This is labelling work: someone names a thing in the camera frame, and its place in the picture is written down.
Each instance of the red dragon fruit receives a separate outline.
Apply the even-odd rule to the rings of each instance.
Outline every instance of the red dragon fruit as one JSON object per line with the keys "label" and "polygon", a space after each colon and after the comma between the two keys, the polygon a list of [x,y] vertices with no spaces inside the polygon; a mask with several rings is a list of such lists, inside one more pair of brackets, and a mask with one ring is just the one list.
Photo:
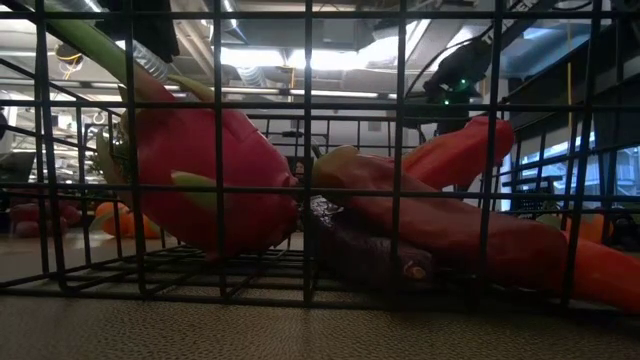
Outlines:
{"label": "red dragon fruit", "polygon": [[[46,5],[47,11],[58,11]],[[126,85],[125,53],[103,33],[81,20],[49,19],[73,46]],[[213,93],[193,80],[172,77],[201,101]],[[174,102],[174,96],[141,66],[134,64],[136,100]],[[225,186],[283,187],[295,183],[286,159],[240,111],[210,109],[138,109],[136,137],[141,184],[215,186],[216,128],[222,121]],[[109,184],[122,184],[105,139],[97,138],[98,160]],[[126,192],[122,200],[131,205]],[[181,241],[217,256],[215,193],[143,191],[142,212]],[[225,255],[265,250],[294,228],[297,208],[288,195],[225,194]]]}

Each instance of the ceiling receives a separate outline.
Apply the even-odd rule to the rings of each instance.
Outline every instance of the ceiling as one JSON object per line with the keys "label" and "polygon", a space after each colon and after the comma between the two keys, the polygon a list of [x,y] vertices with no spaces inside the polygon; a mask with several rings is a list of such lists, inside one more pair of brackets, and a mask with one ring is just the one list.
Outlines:
{"label": "ceiling", "polygon": [[[235,0],[231,4],[236,11],[304,11],[304,0]],[[442,1],[409,1],[409,6],[423,4],[419,9],[440,10],[492,10],[493,0],[478,0],[457,5]],[[394,0],[333,0],[325,4],[316,2],[315,11],[353,11],[390,9],[397,5]],[[172,10],[209,11],[204,0],[171,0]],[[397,85],[397,28],[375,32],[377,20],[321,20],[313,22],[314,58],[312,59],[312,88],[328,91],[332,101],[348,101],[349,97],[371,98],[373,94],[396,93]],[[304,88],[304,58],[300,62],[300,51],[304,48],[304,22],[301,20],[241,20],[223,34],[223,86],[227,88],[247,87],[260,83],[266,88]],[[446,46],[481,33],[489,25],[487,20],[420,20],[410,22],[407,28],[407,59],[405,84],[409,84],[426,62]],[[181,74],[213,85],[213,50],[211,27],[201,20],[176,20],[180,55],[171,64],[162,64],[166,71]],[[500,77],[524,77],[531,75],[564,55],[570,48],[579,45],[588,36],[588,24],[572,20],[571,41],[568,42],[565,20],[541,20],[516,40],[501,55]],[[35,26],[26,20],[0,21],[0,58],[30,72],[35,70],[36,36]],[[113,86],[116,81],[105,70],[90,60],[81,67],[70,68],[56,58],[54,50],[60,41],[47,36],[49,49],[49,75],[53,81],[65,81],[65,87],[92,100],[118,100]],[[428,78],[435,68],[425,75]],[[33,97],[30,79],[0,66],[0,90],[13,94],[13,98]],[[239,92],[228,100],[242,100],[246,95]],[[52,93],[58,100],[69,100],[64,94]],[[291,101],[290,96],[268,96],[268,101]],[[66,116],[72,109],[54,109]],[[98,109],[84,109],[85,122],[93,121]],[[33,127],[33,113],[19,109],[17,126]],[[57,129],[57,136],[75,141],[73,127]],[[16,137],[14,147],[29,149],[29,139]],[[77,166],[74,151],[61,152],[69,158],[65,166]]]}

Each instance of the eggplant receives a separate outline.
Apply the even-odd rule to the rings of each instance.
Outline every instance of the eggplant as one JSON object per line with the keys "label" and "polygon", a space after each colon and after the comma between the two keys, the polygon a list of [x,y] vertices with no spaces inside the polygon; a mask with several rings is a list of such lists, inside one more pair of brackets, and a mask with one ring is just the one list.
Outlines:
{"label": "eggplant", "polygon": [[[389,286],[392,269],[391,239],[353,211],[340,208],[323,197],[311,199],[309,229],[317,236],[320,265],[338,277],[372,289]],[[432,287],[433,259],[424,250],[398,243],[398,289],[415,291]]]}

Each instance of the metal grid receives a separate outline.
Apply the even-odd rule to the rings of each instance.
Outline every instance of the metal grid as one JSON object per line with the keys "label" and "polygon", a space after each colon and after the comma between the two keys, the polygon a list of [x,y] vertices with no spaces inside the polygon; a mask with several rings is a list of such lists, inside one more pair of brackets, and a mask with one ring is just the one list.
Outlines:
{"label": "metal grid", "polygon": [[[638,105],[623,105],[620,103],[620,96],[618,94],[618,104],[616,105],[595,105],[593,104],[594,97],[594,53],[597,46],[598,33],[600,31],[600,22],[604,18],[615,19],[618,23],[618,29],[620,29],[620,19],[623,18],[638,18],[638,13],[628,12],[613,12],[602,11],[602,1],[595,0],[593,2],[592,12],[510,12],[503,10],[503,1],[495,1],[495,11],[422,11],[422,12],[407,12],[406,0],[400,1],[399,11],[375,11],[375,12],[313,12],[313,2],[311,0],[306,1],[306,10],[304,12],[233,12],[225,13],[221,12],[220,2],[213,1],[213,12],[179,12],[179,13],[147,13],[147,12],[134,12],[131,1],[127,1],[129,5],[125,7],[125,11],[122,13],[45,13],[43,0],[36,2],[35,12],[9,12],[1,13],[1,19],[28,19],[34,21],[37,24],[37,36],[38,36],[38,48],[37,48],[37,66],[36,74],[29,73],[24,69],[17,67],[7,61],[0,60],[0,65],[6,66],[18,73],[30,77],[35,80],[35,100],[34,101],[9,101],[2,100],[3,106],[29,106],[36,109],[36,130],[27,131],[17,127],[9,127],[8,130],[21,133],[23,135],[33,136],[36,139],[37,148],[37,182],[36,183],[3,183],[1,187],[6,189],[24,189],[32,188],[40,190],[39,194],[29,195],[31,197],[37,197],[39,200],[39,206],[41,214],[44,217],[45,199],[49,199],[52,207],[52,217],[59,218],[58,202],[61,199],[79,199],[82,202],[83,218],[87,216],[85,196],[74,197],[59,195],[59,189],[76,189],[84,193],[86,190],[130,190],[133,194],[134,204],[134,219],[136,226],[135,234],[135,255],[123,256],[122,243],[120,237],[117,237],[117,257],[107,261],[93,261],[91,257],[89,234],[86,229],[83,231],[84,238],[84,251],[85,251],[85,264],[82,266],[69,267],[65,266],[65,253],[63,248],[63,240],[61,236],[60,224],[53,222],[53,241],[55,250],[56,270],[52,271],[50,267],[50,259],[47,252],[47,239],[45,230],[42,231],[41,236],[41,261],[42,261],[42,274],[31,276],[27,278],[19,278],[0,283],[0,293],[13,294],[13,295],[45,295],[45,296],[70,296],[70,297],[91,297],[91,298],[116,298],[116,299],[145,299],[145,300],[165,300],[165,301],[183,301],[183,302],[203,302],[203,303],[226,303],[226,304],[254,304],[265,306],[302,306],[302,307],[328,307],[328,308],[388,308],[389,306],[401,304],[403,309],[427,309],[427,310],[447,310],[447,309],[469,309],[475,308],[480,304],[481,300],[486,299],[487,293],[495,293],[497,296],[506,295],[512,301],[510,303],[522,304],[529,302],[539,303],[540,297],[520,293],[512,293],[504,290],[497,292],[489,291],[493,290],[490,287],[486,279],[486,259],[487,259],[487,241],[488,239],[488,221],[490,210],[495,210],[496,201],[499,199],[530,199],[530,200],[558,200],[564,201],[565,207],[560,210],[554,211],[536,211],[536,213],[562,213],[572,214],[574,221],[571,227],[570,246],[568,254],[568,267],[565,273],[563,294],[560,301],[560,308],[566,309],[569,306],[570,294],[573,282],[573,271],[575,265],[576,247],[578,241],[578,228],[580,224],[580,215],[582,213],[601,212],[608,214],[620,212],[619,209],[611,209],[613,202],[619,201],[636,201],[637,197],[633,196],[614,196],[612,183],[609,182],[609,186],[606,189],[606,195],[593,196],[584,194],[584,180],[586,174],[587,158],[590,155],[602,155],[606,153],[615,152],[618,149],[628,147],[635,144],[620,144],[617,146],[610,146],[607,148],[590,149],[588,141],[583,141],[580,144],[579,149],[576,149],[576,137],[577,137],[577,121],[573,122],[571,127],[571,142],[567,155],[556,156],[553,158],[541,158],[539,161],[529,163],[526,165],[520,164],[520,148],[521,138],[517,136],[517,157],[515,160],[515,167],[508,172],[494,173],[494,163],[491,159],[494,158],[494,133],[496,127],[496,118],[498,112],[504,111],[523,111],[523,112],[540,112],[540,111],[552,111],[552,112],[582,112],[584,114],[582,120],[582,139],[588,139],[591,129],[592,116],[594,112],[615,112],[616,124],[619,121],[620,113],[627,112],[639,112],[640,106]],[[47,73],[47,48],[46,48],[46,19],[105,19],[105,18],[117,18],[121,24],[127,29],[126,36],[126,48],[127,50],[127,80],[129,84],[133,84],[133,56],[132,56],[132,24],[137,19],[145,17],[165,17],[171,19],[211,19],[214,23],[214,67],[215,67],[215,105],[211,103],[135,103],[133,98],[133,92],[129,92],[126,102],[95,102],[87,101],[87,99],[74,94],[64,88],[49,84],[49,75]],[[430,105],[430,104],[404,104],[404,76],[397,77],[397,100],[395,104],[371,104],[371,103],[350,103],[350,104],[335,104],[312,101],[311,98],[311,79],[312,69],[310,66],[305,68],[304,73],[304,102],[303,103],[229,103],[222,101],[222,74],[221,74],[221,62],[220,51],[221,49],[221,20],[222,19],[303,19],[305,21],[305,59],[307,64],[310,63],[312,55],[312,21],[314,19],[354,19],[354,18],[375,18],[385,19],[393,18],[399,21],[399,41],[398,41],[398,73],[403,74],[405,71],[405,38],[406,38],[406,23],[408,20],[413,19],[492,19],[494,23],[502,24],[503,19],[521,19],[521,18],[536,18],[536,19],[591,19],[591,41],[589,43],[588,51],[588,66],[586,76],[586,89],[585,89],[585,101],[581,105],[525,105],[525,104],[509,104],[508,101],[498,101],[498,77],[491,77],[490,82],[490,102],[485,105]],[[493,29],[493,49],[492,58],[496,59],[491,65],[491,72],[493,74],[499,73],[499,59],[501,48],[501,27],[495,26]],[[617,64],[616,74],[618,85],[622,83],[622,60],[619,56],[619,49],[617,51]],[[72,96],[75,101],[56,101],[55,104],[49,98],[49,87],[60,91],[64,94]],[[419,109],[423,111],[441,109],[443,106],[449,108],[464,108],[469,111],[486,111],[489,115],[489,142],[488,142],[488,158],[486,169],[483,174],[483,182],[481,192],[436,192],[436,193],[418,193],[401,191],[400,189],[400,177],[401,167],[398,166],[402,160],[403,150],[403,132],[396,131],[395,138],[393,139],[393,146],[389,147],[389,155],[393,153],[395,159],[395,173],[394,173],[394,186],[392,191],[347,191],[340,189],[318,189],[312,188],[311,177],[308,171],[305,172],[303,187],[302,188],[248,188],[248,187],[233,187],[222,186],[224,184],[223,176],[223,163],[220,154],[222,153],[222,132],[221,122],[216,122],[216,152],[218,154],[217,167],[216,167],[216,183],[217,187],[179,187],[179,186],[157,186],[140,184],[137,173],[137,166],[132,174],[131,185],[114,186],[114,185],[98,185],[98,184],[86,184],[84,181],[84,166],[80,166],[80,183],[79,184],[59,184],[56,181],[56,169],[55,169],[55,153],[54,144],[63,144],[67,146],[73,146],[78,149],[79,159],[82,162],[86,152],[95,151],[95,149],[88,148],[82,143],[82,131],[81,131],[81,116],[76,117],[78,127],[78,141],[81,143],[72,143],[66,140],[56,139],[53,137],[53,126],[51,121],[51,109],[52,107],[72,107],[76,109],[77,115],[80,115],[82,108],[101,108],[108,114],[108,131],[110,139],[113,139],[113,116],[118,116],[117,113],[109,111],[108,108],[122,108],[126,107],[129,110],[129,133],[130,136],[130,160],[133,164],[137,164],[136,153],[136,137],[135,131],[135,108],[208,108],[215,111],[216,117],[220,118],[223,108],[239,108],[239,109],[302,109],[304,114],[302,116],[297,115],[270,115],[268,117],[260,116],[261,119],[267,119],[269,124],[273,120],[303,120],[304,129],[311,129],[311,123],[314,120],[327,121],[327,129],[330,128],[330,122],[332,121],[356,121],[358,126],[357,144],[353,144],[358,148],[366,148],[367,145],[360,144],[360,123],[361,121],[385,121],[390,124],[395,122],[398,129],[402,128],[403,121],[405,120],[405,111],[407,109]],[[331,109],[331,110],[393,110],[396,112],[394,118],[360,118],[352,116],[315,116],[312,115],[312,110],[315,109]],[[267,137],[269,134],[269,125],[267,125]],[[305,131],[303,137],[303,158],[305,159],[305,168],[311,166],[311,131]],[[544,138],[542,135],[541,150],[544,150]],[[298,139],[296,138],[296,151],[297,151]],[[329,138],[326,141],[326,150],[330,147],[340,145],[331,144]],[[110,144],[110,150],[113,151],[113,143]],[[44,182],[44,159],[47,163],[47,182]],[[518,194],[518,193],[497,193],[497,182],[502,175],[513,175],[517,180],[521,171],[525,169],[538,169],[537,172],[537,187],[540,185],[540,178],[542,175],[542,167],[554,163],[560,163],[568,161],[567,167],[567,179],[572,178],[573,164],[577,162],[577,186],[575,194],[570,193],[570,186],[567,186],[565,194]],[[612,176],[615,173],[615,161],[609,163],[607,172]],[[393,286],[388,290],[384,297],[386,300],[378,302],[370,299],[358,299],[345,300],[344,296],[338,296],[336,299],[330,298],[327,300],[326,296],[322,296],[323,293],[350,293],[353,290],[345,288],[338,283],[333,282],[331,279],[327,279],[325,274],[319,270],[314,261],[314,254],[311,249],[315,241],[318,241],[313,234],[304,234],[304,249],[292,250],[287,243],[287,247],[281,250],[269,250],[262,254],[246,254],[233,259],[225,259],[221,264],[216,267],[208,265],[204,260],[204,255],[194,249],[185,247],[179,244],[177,247],[167,247],[165,241],[164,232],[161,234],[162,249],[157,251],[147,251],[144,239],[144,231],[142,224],[142,213],[140,212],[140,194],[143,191],[181,191],[181,192],[216,192],[218,197],[217,209],[218,209],[218,248],[219,253],[224,254],[225,248],[225,227],[224,227],[224,196],[225,193],[273,193],[273,194],[298,194],[302,195],[303,199],[303,212],[302,219],[305,224],[310,221],[310,199],[313,195],[322,194],[351,194],[358,196],[387,196],[393,198],[393,235],[392,246],[389,254],[391,262],[397,264],[397,249],[398,249],[398,227],[399,227],[399,203],[402,197],[443,197],[443,198],[467,198],[478,199],[479,206],[482,207],[482,222],[481,222],[481,236],[478,241],[481,244],[481,259],[482,267],[480,271],[474,275],[462,279],[462,282],[467,284],[462,287],[461,291],[437,289],[429,291],[423,296],[412,295],[405,296],[401,294]],[[102,199],[105,201],[114,201],[114,209],[116,208],[116,199]],[[605,210],[587,210],[583,209],[584,201],[602,201],[606,204]],[[568,204],[572,202],[574,207],[569,210]],[[116,219],[116,228],[119,227],[118,217]],[[286,281],[274,281],[274,279],[284,279]],[[46,282],[50,284],[54,281],[57,286],[55,287],[30,287],[38,282]],[[111,288],[104,285],[126,285],[134,284],[136,289],[134,290],[122,290],[118,287]],[[180,289],[198,287],[206,288],[208,291],[206,294],[182,294],[180,292],[174,293],[167,291],[170,289]],[[277,295],[258,296],[258,297],[244,297],[240,295],[243,290],[250,289],[268,289],[271,291],[295,291],[301,296],[294,295],[291,298],[283,299],[278,298]],[[542,308],[551,307],[557,309],[558,307],[543,302],[548,306],[542,306]]]}

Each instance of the black wire cage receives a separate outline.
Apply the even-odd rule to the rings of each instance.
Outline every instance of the black wire cage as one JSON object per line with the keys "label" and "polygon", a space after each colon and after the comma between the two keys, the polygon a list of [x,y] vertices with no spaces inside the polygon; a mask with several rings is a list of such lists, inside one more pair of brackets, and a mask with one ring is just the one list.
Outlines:
{"label": "black wire cage", "polygon": [[[610,154],[616,154],[618,150],[637,145],[639,142],[620,142],[617,137],[615,141],[604,147],[590,147],[588,141],[582,141],[577,144],[576,139],[580,136],[582,139],[588,139],[594,114],[611,113],[614,114],[613,122],[616,129],[619,128],[618,123],[624,114],[634,114],[640,111],[640,107],[636,103],[624,103],[625,86],[633,83],[633,77],[627,77],[623,69],[624,44],[620,41],[614,41],[613,46],[615,52],[603,52],[598,49],[605,46],[601,37],[603,36],[604,25],[603,20],[612,19],[611,28],[615,28],[614,39],[620,39],[625,31],[631,31],[628,24],[637,19],[638,13],[631,10],[615,10],[603,11],[602,0],[593,1],[592,11],[574,11],[574,12],[518,12],[506,9],[504,1],[496,0],[494,9],[491,11],[408,11],[407,1],[400,0],[398,8],[393,11],[341,11],[341,12],[319,12],[314,11],[314,3],[311,0],[305,2],[305,11],[303,12],[224,12],[221,10],[221,2],[211,1],[211,12],[141,12],[135,11],[132,1],[125,1],[125,5],[121,12],[110,13],[85,13],[85,12],[45,12],[43,0],[35,2],[35,11],[13,11],[2,12],[2,19],[27,19],[37,25],[37,66],[36,72],[31,73],[20,66],[6,60],[0,60],[0,65],[9,68],[25,77],[31,78],[35,83],[35,100],[0,100],[0,105],[32,107],[35,109],[36,129],[35,131],[25,130],[16,126],[3,125],[8,131],[13,131],[25,136],[33,137],[36,141],[36,167],[37,181],[30,183],[2,183],[0,187],[4,188],[10,196],[27,196],[37,198],[41,213],[45,212],[45,200],[51,204],[52,218],[59,218],[60,209],[58,207],[61,200],[77,200],[81,203],[82,216],[86,218],[87,202],[96,198],[89,198],[86,192],[89,190],[105,190],[130,191],[133,196],[133,211],[136,224],[143,222],[140,210],[140,194],[151,191],[180,191],[180,192],[214,192],[216,193],[218,204],[217,208],[222,211],[217,213],[218,227],[218,246],[219,253],[224,254],[225,249],[225,212],[224,212],[224,194],[226,193],[273,193],[273,194],[291,194],[295,195],[301,203],[301,223],[306,231],[304,231],[303,247],[294,249],[291,247],[291,238],[276,248],[272,248],[262,253],[248,253],[233,258],[224,258],[221,261],[210,263],[205,258],[204,253],[191,248],[185,244],[173,244],[173,240],[166,238],[165,232],[161,231],[160,248],[155,250],[147,249],[148,243],[144,238],[142,226],[136,226],[135,233],[135,254],[124,255],[123,240],[120,236],[116,236],[116,253],[113,258],[106,260],[95,259],[91,250],[91,234],[88,230],[87,222],[83,228],[84,263],[78,266],[69,267],[68,255],[65,252],[64,239],[61,233],[60,224],[55,221],[53,227],[53,250],[54,258],[49,255],[49,242],[46,232],[41,234],[41,273],[28,276],[12,276],[12,274],[3,274],[3,282],[0,283],[0,294],[7,295],[30,295],[30,296],[62,296],[62,297],[84,297],[84,298],[109,298],[109,299],[137,299],[137,300],[161,300],[161,301],[178,301],[178,302],[199,302],[199,303],[223,303],[223,304],[250,304],[263,306],[293,306],[293,307],[318,307],[318,308],[358,308],[358,309],[421,309],[421,310],[467,310],[476,309],[479,305],[484,309],[555,309],[555,310],[571,310],[571,311],[607,311],[617,313],[610,308],[601,308],[595,306],[584,306],[571,301],[574,267],[576,262],[576,249],[578,244],[578,228],[582,214],[600,213],[605,218],[610,218],[614,214],[634,213],[633,210],[615,208],[615,203],[624,202],[632,203],[637,201],[636,196],[616,195],[613,182],[609,181],[607,186],[602,185],[602,189],[598,195],[589,195],[585,193],[585,178],[587,173],[587,163],[590,157],[599,158],[608,157]],[[88,99],[50,82],[47,72],[47,47],[46,32],[48,31],[47,19],[104,19],[109,18],[119,21],[126,30],[126,59],[127,59],[127,83],[133,84],[133,24],[136,21],[149,18],[166,18],[166,19],[207,19],[213,21],[213,44],[214,44],[214,102],[179,102],[179,103],[150,103],[136,102],[133,92],[129,92],[128,101],[126,102],[96,102]],[[303,101],[276,103],[276,102],[228,102],[223,101],[222,92],[222,66],[221,53],[217,49],[221,49],[221,23],[228,19],[281,19],[281,20],[302,20],[304,21],[304,53],[307,64],[313,54],[313,22],[316,19],[392,19],[398,24],[398,63],[397,73],[405,73],[406,58],[406,24],[410,20],[415,19],[485,19],[490,20],[493,24],[505,24],[507,21],[517,19],[587,19],[591,23],[590,40],[585,45],[586,53],[581,61],[585,63],[583,72],[583,86],[578,89],[580,92],[580,101],[562,105],[561,103],[547,104],[523,104],[515,103],[516,98],[512,94],[506,98],[500,99],[498,96],[498,76],[491,76],[488,83],[488,91],[490,101],[488,104],[428,104],[428,103],[405,103],[405,77],[397,76],[397,92],[392,94],[395,96],[387,96],[386,102],[351,102],[351,103],[333,103],[330,101],[322,102],[312,97],[312,68],[307,66],[304,70],[304,95]],[[501,36],[502,26],[494,26],[492,31],[492,51],[490,71],[492,74],[500,72],[500,52],[501,52]],[[609,61],[613,64],[614,82],[609,89],[613,94],[613,103],[598,103],[595,96],[600,91],[596,82],[600,69],[598,63]],[[569,62],[570,59],[565,58],[563,61]],[[530,80],[521,88],[525,91],[527,87],[532,87],[536,78]],[[71,101],[52,101],[50,98],[50,89],[68,95]],[[67,107],[76,109],[78,143],[59,139],[54,137],[52,124],[52,108]],[[301,180],[301,186],[293,188],[250,188],[237,186],[215,186],[215,187],[180,187],[180,186],[158,186],[141,184],[137,173],[137,153],[136,153],[136,137],[132,136],[130,140],[131,151],[129,160],[132,164],[132,176],[130,185],[104,185],[89,184],[85,181],[84,159],[88,153],[95,152],[96,149],[87,146],[86,129],[83,132],[83,124],[81,122],[81,112],[83,108],[100,108],[107,114],[107,123],[104,125],[108,129],[111,139],[110,150],[113,152],[113,132],[114,122],[120,115],[110,110],[111,108],[126,108],[131,114],[129,118],[129,126],[135,129],[135,109],[136,108],[206,108],[215,112],[216,118],[220,119],[224,109],[276,109],[276,110],[300,110],[301,115],[269,115],[261,116],[260,119],[266,119],[267,123],[274,121],[291,121],[298,120],[298,126],[303,131],[296,131],[294,136],[296,139],[295,149],[296,157],[306,164],[305,168],[310,169],[312,164],[312,154],[314,152],[314,143],[312,141],[312,123],[316,120],[327,122],[327,127],[331,123],[341,121],[357,122],[357,143],[352,144],[358,148],[366,148],[367,145],[360,143],[360,126],[362,122],[386,122],[388,126],[395,123],[397,128],[402,128],[405,121],[409,121],[407,114],[409,111],[413,114],[416,111],[429,113],[430,111],[441,111],[443,109],[456,109],[464,111],[484,111],[489,117],[489,142],[487,145],[488,159],[486,168],[482,174],[480,191],[478,192],[437,192],[437,193],[416,193],[408,192],[401,189],[401,167],[398,165],[402,161],[402,154],[405,150],[403,146],[403,131],[395,131],[393,139],[389,139],[388,149],[389,155],[395,161],[394,167],[394,185],[392,191],[345,191],[336,189],[322,189],[312,187],[311,174],[307,171]],[[314,115],[314,110],[385,110],[395,112],[394,116],[389,117],[359,117],[345,115]],[[515,161],[511,169],[508,171],[500,171],[500,164],[495,163],[492,159],[495,153],[495,128],[496,119],[504,118],[504,112],[518,112],[527,116],[536,118],[536,121],[530,121],[522,126],[515,126],[516,145],[515,145]],[[563,114],[569,116],[573,114],[580,121],[571,122],[570,141],[568,151],[564,155],[544,158],[545,149],[545,126],[538,126],[538,132],[541,135],[540,157],[536,161],[529,161],[526,164],[521,162],[521,146],[522,134],[530,131],[535,126],[532,124],[544,124],[544,120],[554,114]],[[580,134],[578,134],[578,123],[581,124]],[[269,125],[265,136],[268,138],[274,135],[269,132]],[[224,184],[223,161],[220,156],[223,151],[222,143],[222,124],[216,122],[216,144],[215,150],[218,154],[216,161],[216,183]],[[327,132],[325,143],[325,151],[343,144],[334,144],[329,138]],[[56,177],[55,168],[55,146],[56,144],[74,147],[78,151],[80,161],[80,175],[78,183],[61,183]],[[297,154],[298,144],[303,147],[302,154]],[[566,163],[566,179],[569,183],[572,178],[576,178],[575,190],[572,192],[571,186],[565,186],[562,194],[539,193],[539,192],[518,192],[518,178],[522,177],[524,171],[535,171],[533,184],[539,189],[543,178],[542,169],[558,163]],[[616,164],[615,160],[609,161],[605,166],[600,166],[601,172],[609,174],[609,178],[615,177]],[[498,192],[500,179],[504,176],[511,176],[514,191],[511,193]],[[32,189],[33,193],[21,194],[13,191],[17,189]],[[73,190],[76,195],[61,195],[60,190]],[[344,285],[339,279],[327,273],[322,266],[319,266],[316,258],[316,244],[323,239],[317,234],[310,231],[310,222],[312,214],[310,207],[312,198],[320,195],[353,195],[353,196],[376,196],[391,197],[393,199],[393,233],[390,234],[391,246],[389,258],[391,263],[397,261],[398,243],[401,240],[399,235],[400,217],[402,214],[399,210],[399,204],[402,199],[410,197],[423,198],[455,198],[455,199],[477,199],[478,207],[482,209],[482,221],[480,228],[480,236],[478,242],[480,244],[480,256],[484,264],[474,274],[443,274],[442,283],[427,291],[419,293],[406,294],[395,288],[394,282],[390,282],[390,286],[385,291],[369,292],[360,290],[349,285]],[[114,210],[117,211],[117,199],[115,197],[100,198],[103,201],[112,201]],[[504,213],[514,216],[520,214],[563,214],[571,215],[573,219],[570,229],[569,251],[567,257],[566,272],[564,275],[563,291],[560,295],[549,296],[528,290],[512,290],[499,288],[491,284],[486,274],[487,244],[491,241],[488,234],[489,214],[492,210],[496,210],[496,203],[501,200],[513,201],[555,201],[561,202],[562,208],[544,209],[538,207],[536,209],[513,209],[511,211],[503,211]],[[599,202],[602,207],[599,209],[585,208],[585,202]],[[120,226],[118,217],[116,219],[116,229]],[[506,298],[500,300],[499,305],[495,305],[498,298]]]}

